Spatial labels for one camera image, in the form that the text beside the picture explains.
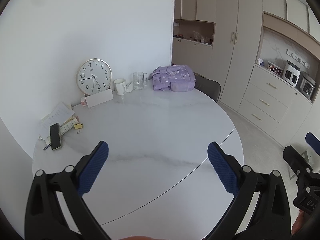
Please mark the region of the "person right hand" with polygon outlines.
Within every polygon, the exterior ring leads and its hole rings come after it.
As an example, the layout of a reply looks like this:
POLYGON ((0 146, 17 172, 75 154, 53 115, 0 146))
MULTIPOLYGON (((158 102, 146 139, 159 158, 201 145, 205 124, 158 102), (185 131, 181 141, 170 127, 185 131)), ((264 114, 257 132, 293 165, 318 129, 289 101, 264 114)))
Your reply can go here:
POLYGON ((299 214, 291 229, 292 236, 295 235, 303 227, 303 225, 309 220, 309 217, 310 216, 303 210, 299 210, 299 214))

